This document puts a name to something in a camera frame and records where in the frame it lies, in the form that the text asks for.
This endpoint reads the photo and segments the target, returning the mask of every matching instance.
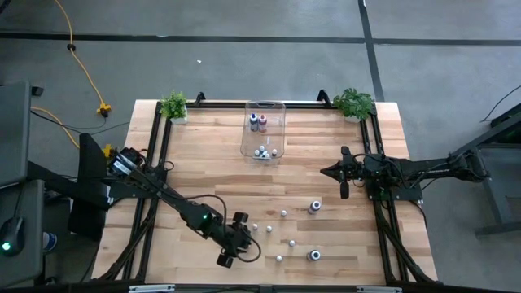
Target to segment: clear plastic container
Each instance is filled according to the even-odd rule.
[[[251,123],[252,115],[257,126]],[[277,163],[284,155],[284,127],[286,106],[272,101],[250,101],[244,108],[243,141],[241,153],[257,162]]]

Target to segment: wooden tabletop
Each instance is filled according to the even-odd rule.
[[[155,104],[154,100],[136,101],[126,147],[147,148]],[[386,154],[408,157],[397,104],[376,106]],[[173,126],[170,136],[167,160],[175,169],[169,172],[168,184],[185,196],[221,196],[229,221],[234,212],[248,213],[250,229],[253,223],[259,225],[252,236],[262,247],[262,257],[249,264],[235,260],[231,269],[218,266],[220,247],[187,229],[177,212],[160,203],[147,282],[384,284],[374,210],[365,189],[351,184],[350,198],[340,199],[338,182],[319,173],[320,168],[340,159],[342,145],[353,154],[363,152],[360,125],[345,122],[334,110],[287,110],[284,156],[277,165],[251,164],[239,151],[243,115],[243,109],[189,109],[188,124]],[[371,123],[368,125],[374,142]],[[307,208],[314,200],[323,206],[316,215],[309,215]],[[215,199],[200,202],[222,211]],[[135,199],[121,200],[108,212],[93,278],[109,268],[129,241],[135,204]],[[280,216],[283,209],[287,210],[285,217]],[[397,202],[396,211],[405,247],[426,274],[436,278],[421,213],[408,202]],[[267,225],[273,227],[271,233],[266,232]],[[290,239],[296,241],[294,247],[289,247]],[[306,260],[306,253],[313,249],[322,254],[319,261]],[[255,255],[252,245],[244,258]],[[283,261],[277,262],[276,256]],[[398,276],[392,249],[390,256]]]

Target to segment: white pot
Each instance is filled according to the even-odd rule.
[[[186,110],[186,106],[185,113],[186,116],[184,118],[170,118],[170,121],[172,121],[173,124],[186,124],[188,122],[188,111]]]
[[[355,116],[350,116],[350,117],[344,116],[344,119],[347,122],[351,122],[351,123],[359,123],[360,122],[360,119],[356,118]]]

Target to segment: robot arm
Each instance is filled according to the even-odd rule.
[[[390,189],[406,195],[403,199],[411,200],[417,196],[414,194],[419,193],[419,182],[424,179],[456,177],[463,181],[480,182],[488,176],[483,162],[473,151],[449,155],[445,159],[421,161],[382,154],[352,155],[346,146],[342,146],[341,152],[342,160],[320,172],[340,183],[342,199],[349,197],[349,180],[365,181],[369,188]],[[357,160],[360,156],[364,156],[363,162]]]
[[[171,208],[179,212],[181,218],[186,222],[186,226],[192,229],[203,238],[211,238],[221,249],[221,254],[217,258],[217,264],[226,268],[231,267],[235,257],[240,259],[239,254],[246,252],[251,245],[251,233],[247,226],[248,214],[236,212],[233,223],[226,224],[225,215],[222,216],[218,211],[204,203],[196,203],[190,199],[202,197],[214,197],[222,201],[215,195],[199,195],[185,198],[166,183],[157,179],[145,159],[134,149],[123,149],[116,155],[108,166],[109,172],[116,176],[119,181],[126,185],[133,186],[145,191],[149,195],[157,196],[166,202]]]

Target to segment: concrete floor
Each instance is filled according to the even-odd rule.
[[[520,38],[521,2],[366,0],[374,37]],[[64,0],[79,33],[201,36],[363,37],[356,0],[154,2]],[[0,30],[66,32],[53,1],[15,1]],[[98,125],[99,101],[66,51],[67,42],[0,39],[0,83],[29,80],[46,92],[33,104],[71,125]],[[107,125],[130,118],[134,100],[160,98],[172,88],[194,98],[313,100],[354,86],[373,94],[365,45],[220,42],[76,42],[99,90],[113,106]],[[398,102],[410,157],[447,155],[486,131],[479,121],[521,83],[519,47],[376,46],[386,101]],[[513,94],[499,114],[519,103]],[[95,138],[122,146],[126,127]],[[30,158],[74,175],[77,149],[55,125],[33,118]],[[493,223],[479,184],[439,180],[425,192],[432,253],[442,282],[498,290],[521,289],[521,233],[477,239]],[[47,211],[49,229],[58,228]],[[70,238],[52,256],[50,273],[77,282],[95,244]],[[82,260],[82,266],[74,260]]]

